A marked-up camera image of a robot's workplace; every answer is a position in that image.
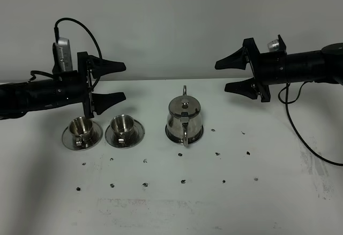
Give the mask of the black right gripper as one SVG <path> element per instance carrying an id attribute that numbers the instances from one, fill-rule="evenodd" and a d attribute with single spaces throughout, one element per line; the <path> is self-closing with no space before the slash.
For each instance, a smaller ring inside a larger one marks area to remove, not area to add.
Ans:
<path id="1" fill-rule="evenodd" d="M 227 83 L 225 92 L 250 99 L 257 99 L 260 96 L 262 102 L 269 102 L 271 99 L 269 85 L 276 84 L 285 71 L 286 48 L 283 51 L 261 53 L 253 38 L 245 39 L 243 47 L 230 56 L 218 60 L 215 69 L 245 70 L 246 56 L 253 72 L 253 78 Z"/>

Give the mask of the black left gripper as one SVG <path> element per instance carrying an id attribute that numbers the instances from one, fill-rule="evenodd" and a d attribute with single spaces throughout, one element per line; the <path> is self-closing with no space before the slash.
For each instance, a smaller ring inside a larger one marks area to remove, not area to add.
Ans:
<path id="1" fill-rule="evenodd" d="M 112 106 L 126 100 L 123 92 L 110 94 L 92 93 L 92 77 L 98 79 L 104 75 L 124 72 L 126 66 L 123 62 L 100 59 L 87 52 L 77 53 L 78 70 L 62 71 L 58 63 L 58 54 L 54 53 L 53 81 L 54 95 L 53 106 L 63 107 L 70 104 L 81 103 L 84 116 L 94 118 Z"/>

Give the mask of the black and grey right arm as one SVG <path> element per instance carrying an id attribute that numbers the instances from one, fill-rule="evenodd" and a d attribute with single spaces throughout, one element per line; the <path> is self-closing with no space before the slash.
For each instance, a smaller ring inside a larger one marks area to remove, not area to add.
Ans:
<path id="1" fill-rule="evenodd" d="M 270 85 L 293 82 L 342 83 L 342 43 L 323 47 L 321 50 L 288 54 L 281 36 L 270 42 L 268 52 L 261 53 L 253 38 L 244 39 L 242 47 L 216 62 L 215 69 L 245 70 L 250 65 L 253 78 L 227 83 L 225 91 L 261 98 L 269 102 Z"/>

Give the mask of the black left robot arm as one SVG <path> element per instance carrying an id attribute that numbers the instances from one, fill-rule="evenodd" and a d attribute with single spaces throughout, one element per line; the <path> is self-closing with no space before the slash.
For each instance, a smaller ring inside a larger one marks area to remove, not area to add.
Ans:
<path id="1" fill-rule="evenodd" d="M 32 71 L 29 81 L 1 85 L 1 119 L 21 118 L 31 111 L 41 111 L 82 103 L 84 116 L 93 118 L 126 99 L 123 92 L 97 94 L 92 79 L 110 73 L 123 72 L 122 62 L 99 59 L 79 52 L 78 69 L 51 74 Z"/>

